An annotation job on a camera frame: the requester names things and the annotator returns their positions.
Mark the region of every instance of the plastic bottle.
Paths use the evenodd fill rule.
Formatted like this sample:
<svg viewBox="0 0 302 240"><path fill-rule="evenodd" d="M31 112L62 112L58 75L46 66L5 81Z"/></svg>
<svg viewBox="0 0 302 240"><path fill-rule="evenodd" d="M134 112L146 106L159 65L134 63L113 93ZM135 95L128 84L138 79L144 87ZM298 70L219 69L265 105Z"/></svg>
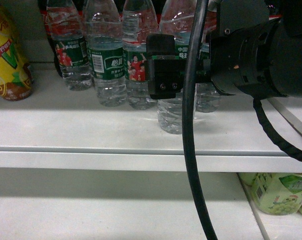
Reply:
<svg viewBox="0 0 302 240"><path fill-rule="evenodd" d="M157 32L157 18L151 0L126 0L123 9L123 56L127 101L145 110L156 105L145 81L146 38Z"/></svg>
<svg viewBox="0 0 302 240"><path fill-rule="evenodd" d="M195 8L195 0L167 0L163 7L159 30L163 34L174 35L180 59L187 57ZM158 100L159 125L170 134L182 134L182 92L175 98Z"/></svg>
<svg viewBox="0 0 302 240"><path fill-rule="evenodd" d="M68 89L86 90L92 80L80 15L72 0L47 1L48 25Z"/></svg>
<svg viewBox="0 0 302 240"><path fill-rule="evenodd" d="M113 0L88 0L84 9L87 51L99 102L126 102L121 19Z"/></svg>
<svg viewBox="0 0 302 240"><path fill-rule="evenodd" d="M216 12L208 11L203 31L200 60L208 59L210 56L210 48L209 44L206 43L206 35L214 29L216 29ZM212 83L206 82L197 84L196 111L212 113L219 107L220 103L221 96L216 91Z"/></svg>
<svg viewBox="0 0 302 240"><path fill-rule="evenodd" d="M46 33L47 41L49 42L50 47L51 47L51 49L53 51L53 54L54 54L54 66L55 66L55 69L56 69L57 73L61 77L62 76L62 72L61 72L61 69L60 69L59 60L57 59L54 43L53 43L53 40L52 40L52 37L51 37L51 32L50 32L49 26L47 24L46 1L47 0L37 0L37 6L38 6L38 8L40 10L40 13L42 15L42 20L43 20L44 27L45 27L45 33Z"/></svg>

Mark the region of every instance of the bottle label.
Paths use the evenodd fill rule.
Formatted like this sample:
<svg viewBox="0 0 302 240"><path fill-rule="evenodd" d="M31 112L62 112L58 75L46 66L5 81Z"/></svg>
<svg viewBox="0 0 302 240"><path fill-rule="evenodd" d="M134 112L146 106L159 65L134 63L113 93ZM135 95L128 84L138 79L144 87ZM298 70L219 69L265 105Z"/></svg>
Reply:
<svg viewBox="0 0 302 240"><path fill-rule="evenodd" d="M79 67L88 63L84 37L53 42L60 66Z"/></svg>
<svg viewBox="0 0 302 240"><path fill-rule="evenodd" d="M123 48L112 50L88 48L87 52L95 78L112 80L124 76Z"/></svg>
<svg viewBox="0 0 302 240"><path fill-rule="evenodd" d="M178 54L180 59L186 59L188 48L188 45L175 45L175 52Z"/></svg>
<svg viewBox="0 0 302 240"><path fill-rule="evenodd" d="M145 67L146 52L133 52L123 50L124 57L124 72L126 79L132 81L145 82Z"/></svg>

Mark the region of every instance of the black tube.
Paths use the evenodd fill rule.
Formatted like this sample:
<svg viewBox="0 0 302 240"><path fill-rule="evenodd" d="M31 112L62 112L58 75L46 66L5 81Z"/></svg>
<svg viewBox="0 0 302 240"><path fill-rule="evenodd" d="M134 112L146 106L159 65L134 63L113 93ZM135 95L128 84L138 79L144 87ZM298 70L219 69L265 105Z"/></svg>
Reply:
<svg viewBox="0 0 302 240"><path fill-rule="evenodd" d="M196 4L196 12L192 26L188 57L186 61L183 103L182 103L182 135L186 170L202 228L208 240L217 240L209 213L205 204L199 173L197 169L194 135L193 112L194 94L196 84L196 64L199 57L204 23L207 13L208 0L199 0Z"/></svg>

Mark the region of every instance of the drink package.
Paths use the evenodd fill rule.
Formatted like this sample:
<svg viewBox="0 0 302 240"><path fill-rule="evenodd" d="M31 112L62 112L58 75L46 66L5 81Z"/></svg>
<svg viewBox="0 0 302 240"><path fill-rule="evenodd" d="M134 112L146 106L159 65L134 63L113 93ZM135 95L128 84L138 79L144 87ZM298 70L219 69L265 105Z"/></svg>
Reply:
<svg viewBox="0 0 302 240"><path fill-rule="evenodd" d="M21 51L12 17L0 6L0 96L18 101L31 95L29 63Z"/></svg>
<svg viewBox="0 0 302 240"><path fill-rule="evenodd" d="M267 214L296 213L302 205L302 174L258 173L251 193L257 207Z"/></svg>

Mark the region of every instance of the black cable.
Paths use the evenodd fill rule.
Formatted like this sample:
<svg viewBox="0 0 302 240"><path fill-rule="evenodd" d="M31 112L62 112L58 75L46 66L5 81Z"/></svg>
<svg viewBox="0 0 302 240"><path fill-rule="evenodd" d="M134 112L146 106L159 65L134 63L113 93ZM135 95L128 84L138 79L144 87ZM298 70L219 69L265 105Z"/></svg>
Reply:
<svg viewBox="0 0 302 240"><path fill-rule="evenodd" d="M202 224L202 228L204 230L206 238L208 240L217 240L202 192L201 182L196 163L193 134L196 64L201 47L201 40L203 35L208 2L209 0L199 0L196 4L196 11L194 15L194 21L188 48L188 56L186 60L183 86L182 135L186 171L197 213L200 218L200 222Z"/></svg>
<svg viewBox="0 0 302 240"><path fill-rule="evenodd" d="M302 162L302 150L298 149L294 145L290 144L286 141L278 132L274 129L270 121L268 120L262 103L258 99L254 99L253 107L256 111L257 118L259 123L262 125L264 132L267 134L269 139L280 148L283 152L285 152L288 156L297 159Z"/></svg>

